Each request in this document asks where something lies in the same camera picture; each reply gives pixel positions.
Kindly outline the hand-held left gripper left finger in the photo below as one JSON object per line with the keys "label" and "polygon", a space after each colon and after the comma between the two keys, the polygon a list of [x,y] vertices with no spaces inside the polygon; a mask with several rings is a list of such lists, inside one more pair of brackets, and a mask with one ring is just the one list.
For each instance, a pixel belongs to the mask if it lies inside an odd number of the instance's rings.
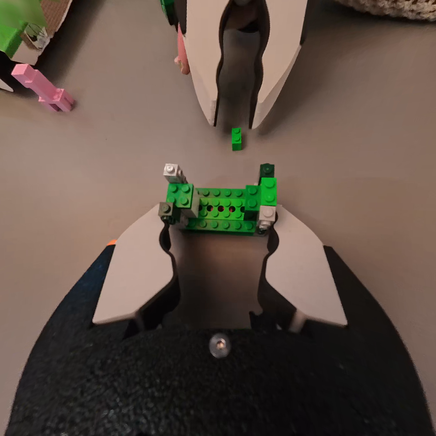
{"label": "hand-held left gripper left finger", "polygon": [[181,290],[177,264],[170,252],[170,224],[156,204],[115,243],[92,322],[134,321],[139,330],[154,330],[178,306]]}

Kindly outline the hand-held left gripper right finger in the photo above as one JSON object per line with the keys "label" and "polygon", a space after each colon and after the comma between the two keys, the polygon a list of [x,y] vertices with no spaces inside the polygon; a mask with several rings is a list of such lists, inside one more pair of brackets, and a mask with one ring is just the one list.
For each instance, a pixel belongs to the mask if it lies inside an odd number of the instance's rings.
{"label": "hand-held left gripper right finger", "polygon": [[275,211],[258,288],[263,312],[276,327],[294,333],[308,320],[345,327],[323,243],[282,205]]}

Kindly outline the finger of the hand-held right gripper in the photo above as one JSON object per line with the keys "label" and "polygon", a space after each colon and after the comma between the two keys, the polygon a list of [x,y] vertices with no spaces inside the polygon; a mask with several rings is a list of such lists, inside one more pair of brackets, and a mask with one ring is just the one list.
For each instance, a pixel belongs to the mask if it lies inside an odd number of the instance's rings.
{"label": "finger of the hand-held right gripper", "polygon": [[217,73],[221,62],[220,27],[226,0],[188,0],[184,44],[193,87],[201,110],[216,126]]}
{"label": "finger of the hand-held right gripper", "polygon": [[260,46],[249,127],[258,128],[277,100],[302,46],[305,0],[259,1]]}

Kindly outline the green and grey lego build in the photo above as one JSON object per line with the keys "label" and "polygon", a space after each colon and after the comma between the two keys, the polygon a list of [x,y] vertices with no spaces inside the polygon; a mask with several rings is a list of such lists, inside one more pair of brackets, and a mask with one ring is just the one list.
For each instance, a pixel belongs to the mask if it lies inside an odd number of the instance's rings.
{"label": "green and grey lego build", "polygon": [[264,235],[277,219],[275,165],[261,164],[257,184],[244,188],[199,188],[188,183],[178,164],[166,163],[166,199],[160,219],[188,232]]}

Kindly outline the person's right forearm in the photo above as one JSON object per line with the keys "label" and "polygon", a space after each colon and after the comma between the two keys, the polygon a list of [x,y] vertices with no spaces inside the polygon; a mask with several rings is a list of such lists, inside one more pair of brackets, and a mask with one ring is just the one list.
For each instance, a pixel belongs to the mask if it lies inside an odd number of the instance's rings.
{"label": "person's right forearm", "polygon": [[435,0],[336,0],[342,6],[374,16],[435,22]]}

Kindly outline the pink lego pig figure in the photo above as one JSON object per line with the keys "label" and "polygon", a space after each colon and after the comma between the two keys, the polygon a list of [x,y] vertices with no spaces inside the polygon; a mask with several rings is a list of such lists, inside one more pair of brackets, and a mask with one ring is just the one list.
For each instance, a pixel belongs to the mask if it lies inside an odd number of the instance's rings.
{"label": "pink lego pig figure", "polygon": [[65,90],[53,85],[39,70],[29,64],[16,64],[11,75],[25,88],[38,95],[38,101],[52,112],[70,112],[75,100]]}

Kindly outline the green lego set box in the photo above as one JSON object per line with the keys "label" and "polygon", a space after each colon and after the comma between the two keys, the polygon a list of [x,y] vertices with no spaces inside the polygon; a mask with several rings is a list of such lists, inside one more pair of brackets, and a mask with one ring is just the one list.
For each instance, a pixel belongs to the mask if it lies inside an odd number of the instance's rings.
{"label": "green lego set box", "polygon": [[14,92],[14,66],[37,63],[66,19],[71,3],[72,0],[0,2],[1,90]]}

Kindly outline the person's right hand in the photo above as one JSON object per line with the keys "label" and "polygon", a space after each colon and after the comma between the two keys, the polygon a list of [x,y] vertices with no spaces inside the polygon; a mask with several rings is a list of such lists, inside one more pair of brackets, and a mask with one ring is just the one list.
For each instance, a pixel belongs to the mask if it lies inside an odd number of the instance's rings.
{"label": "person's right hand", "polygon": [[174,63],[177,65],[183,75],[188,75],[190,73],[188,57],[180,23],[177,25],[177,56],[174,59]]}

